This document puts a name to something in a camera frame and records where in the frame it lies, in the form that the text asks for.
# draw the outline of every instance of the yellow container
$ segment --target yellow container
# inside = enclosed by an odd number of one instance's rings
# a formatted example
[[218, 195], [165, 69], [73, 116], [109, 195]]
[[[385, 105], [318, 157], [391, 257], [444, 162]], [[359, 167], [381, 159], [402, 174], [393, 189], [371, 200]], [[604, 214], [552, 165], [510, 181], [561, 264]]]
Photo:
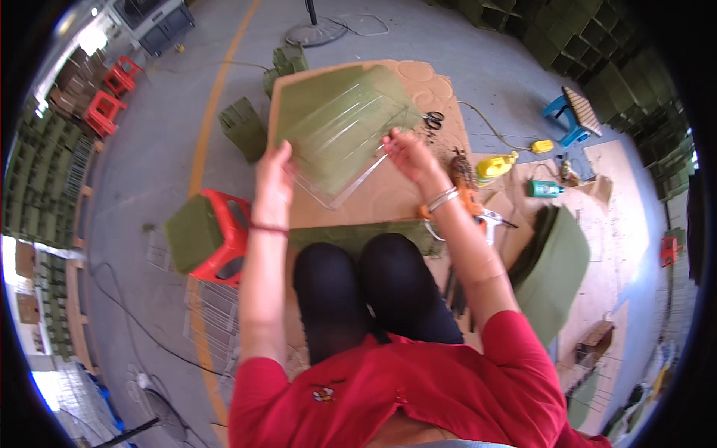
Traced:
[[518, 159], [518, 152], [513, 151], [505, 156], [486, 157], [475, 166], [478, 186], [486, 186], [503, 174], [509, 172]]

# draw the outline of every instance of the red beaded bracelet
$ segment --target red beaded bracelet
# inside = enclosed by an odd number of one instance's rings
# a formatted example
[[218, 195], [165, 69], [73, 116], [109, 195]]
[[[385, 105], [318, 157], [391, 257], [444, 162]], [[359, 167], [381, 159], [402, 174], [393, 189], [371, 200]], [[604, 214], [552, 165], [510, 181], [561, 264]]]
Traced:
[[254, 222], [250, 222], [249, 229], [262, 230], [264, 232], [273, 232], [283, 234], [287, 238], [289, 237], [289, 229], [283, 229], [282, 227], [265, 226], [264, 224], [256, 224]]

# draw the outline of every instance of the concrete floor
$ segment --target concrete floor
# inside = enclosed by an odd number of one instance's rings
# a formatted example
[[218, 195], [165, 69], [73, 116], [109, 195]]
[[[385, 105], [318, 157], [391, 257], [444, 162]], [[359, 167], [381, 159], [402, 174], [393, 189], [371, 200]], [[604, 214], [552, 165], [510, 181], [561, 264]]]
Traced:
[[[166, 51], [139, 76], [137, 88], [124, 98], [128, 109], [118, 119], [120, 129], [105, 142], [107, 150], [102, 155], [100, 182], [95, 185], [92, 224], [86, 234], [90, 264], [112, 264], [127, 308], [157, 340], [194, 361], [194, 343], [183, 334], [186, 280], [147, 262], [149, 234], [143, 233], [142, 228], [144, 224], [161, 227], [186, 200], [201, 120], [219, 71], [218, 62], [224, 59], [250, 6], [248, 0], [199, 0], [191, 8], [196, 28], [179, 40], [186, 50], [181, 54]], [[377, 37], [348, 34], [324, 47], [306, 49], [310, 67], [359, 59], [426, 61], [437, 73], [449, 76], [456, 96], [479, 107], [511, 143], [525, 146], [535, 139], [557, 140], [562, 136], [558, 128], [541, 117], [540, 111], [559, 95], [561, 85], [577, 86], [571, 80], [545, 72], [516, 39], [476, 29], [456, 11], [432, 8], [420, 0], [367, 0], [361, 6], [347, 0], [322, 1], [316, 6], [319, 14], [325, 16], [376, 14], [390, 26], [391, 32]], [[284, 32], [306, 17], [301, 1], [261, 1], [234, 59], [271, 65], [272, 49], [282, 44]], [[380, 31], [370, 19], [347, 20], [362, 32]], [[263, 92], [261, 69], [232, 65], [218, 111], [242, 96], [247, 96], [264, 118], [268, 115], [269, 100]], [[509, 152], [467, 107], [463, 118], [474, 152]], [[617, 136], [608, 130], [602, 140], [589, 138], [584, 143], [592, 145], [614, 138]], [[662, 206], [652, 181], [641, 168], [632, 141], [625, 136], [620, 138], [635, 170], [651, 240], [659, 241], [665, 228]], [[542, 158], [552, 156], [553, 153], [548, 153]], [[577, 171], [589, 177], [590, 168], [581, 146], [571, 147], [569, 157], [574, 159]], [[538, 158], [521, 154], [520, 160]], [[215, 119], [202, 186], [239, 197], [252, 198], [254, 194], [253, 167], [222, 135]], [[656, 246], [651, 246], [645, 259], [657, 259], [656, 250]], [[650, 328], [655, 312], [651, 297], [660, 284], [651, 266], [652, 263], [645, 263], [621, 297], [621, 303], [627, 297], [630, 299], [630, 329], [615, 407], [621, 404], [617, 399], [623, 392], [629, 393], [641, 377], [644, 365], [641, 356], [647, 359], [652, 348], [649, 338], [641, 336]], [[96, 280], [107, 291], [113, 291], [107, 270], [99, 271]], [[127, 426], [140, 424], [148, 417], [125, 387], [129, 365], [142, 363], [143, 370], [161, 379], [171, 403], [186, 422], [209, 446], [220, 447], [209, 426], [216, 418], [200, 370], [158, 348], [131, 323], [141, 357], [138, 361], [119, 307], [102, 296], [95, 284], [91, 284], [89, 293], [83, 299], [83, 307], [90, 318], [94, 341], [90, 342], [90, 349], [103, 370], [111, 400]], [[195, 447], [201, 446], [194, 435], [189, 441]], [[136, 437], [135, 442], [147, 447], [175, 446], [161, 429], [152, 429]]]

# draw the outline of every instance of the blue plastic stool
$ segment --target blue plastic stool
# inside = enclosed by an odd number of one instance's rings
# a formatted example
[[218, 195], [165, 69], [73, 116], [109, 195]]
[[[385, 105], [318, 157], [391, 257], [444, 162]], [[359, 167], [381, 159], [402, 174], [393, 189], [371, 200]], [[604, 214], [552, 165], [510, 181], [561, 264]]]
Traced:
[[568, 118], [568, 133], [558, 142], [560, 146], [567, 148], [572, 145], [575, 140], [583, 141], [590, 136], [589, 131], [578, 126], [575, 114], [573, 114], [573, 110], [570, 108], [570, 105], [568, 105], [568, 100], [565, 98], [565, 95], [560, 95], [552, 103], [548, 104], [545, 109], [543, 109], [543, 116], [552, 116], [556, 110], [558, 113], [552, 117], [553, 119], [557, 121], [562, 114], [565, 114]]

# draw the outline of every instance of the teal bottle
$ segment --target teal bottle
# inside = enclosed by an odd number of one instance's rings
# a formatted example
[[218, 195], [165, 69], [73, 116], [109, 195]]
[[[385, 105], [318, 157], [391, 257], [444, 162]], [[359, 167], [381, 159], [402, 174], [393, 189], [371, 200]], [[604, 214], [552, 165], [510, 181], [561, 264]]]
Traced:
[[529, 198], [556, 198], [560, 193], [565, 191], [563, 187], [555, 182], [537, 181], [531, 179], [526, 184]]

